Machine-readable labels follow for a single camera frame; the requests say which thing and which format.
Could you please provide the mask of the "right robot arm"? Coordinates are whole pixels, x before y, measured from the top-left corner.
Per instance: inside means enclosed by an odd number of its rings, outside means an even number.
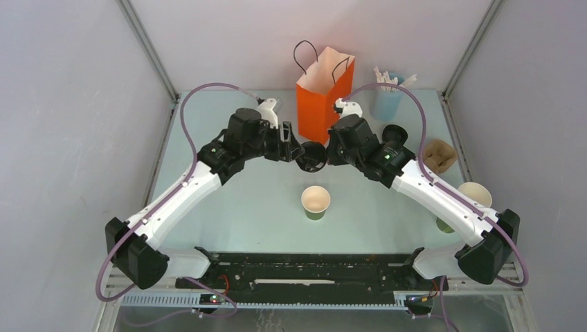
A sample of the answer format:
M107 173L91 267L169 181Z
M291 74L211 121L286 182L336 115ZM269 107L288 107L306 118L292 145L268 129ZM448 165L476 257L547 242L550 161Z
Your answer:
M460 238L460 243L436 249L419 248L406 262L402 278L420 289L430 279L464 274L480 284L492 284L513 253L502 236L517 240L520 217L511 209L497 212L478 205L451 186L420 169L418 159L396 142L380 142L368 122L356 114L342 117L329 130L330 165L352 165L366 178L418 202L439 217Z

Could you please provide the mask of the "green paper coffee cup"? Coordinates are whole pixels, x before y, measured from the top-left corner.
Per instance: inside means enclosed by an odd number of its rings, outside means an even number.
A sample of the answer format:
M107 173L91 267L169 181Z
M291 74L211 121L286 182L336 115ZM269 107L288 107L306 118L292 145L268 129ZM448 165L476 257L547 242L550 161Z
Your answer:
M331 203L331 196L324 187L315 185L307 187L302 192L300 200L306 217L317 221L324 217Z

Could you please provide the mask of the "black coffee cup lid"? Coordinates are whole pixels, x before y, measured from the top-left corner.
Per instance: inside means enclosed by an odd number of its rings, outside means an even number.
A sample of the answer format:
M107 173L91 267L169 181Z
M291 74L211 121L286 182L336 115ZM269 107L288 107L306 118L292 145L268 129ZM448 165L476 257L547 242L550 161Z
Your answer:
M316 173L327 163L326 148L315 141L304 142L301 147L304 152L296 159L298 167L307 173Z

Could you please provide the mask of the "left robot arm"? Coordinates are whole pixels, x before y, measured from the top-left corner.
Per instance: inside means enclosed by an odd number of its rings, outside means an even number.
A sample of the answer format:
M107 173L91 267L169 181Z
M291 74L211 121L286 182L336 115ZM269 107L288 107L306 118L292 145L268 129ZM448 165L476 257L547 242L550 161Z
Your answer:
M218 190L254 158L291 162L303 155L290 121L270 121L269 111L240 108L219 135L171 187L126 221L106 225L111 262L139 289L165 277L191 277L202 288L214 286L219 270L202 248L165 249L164 239L198 203Z

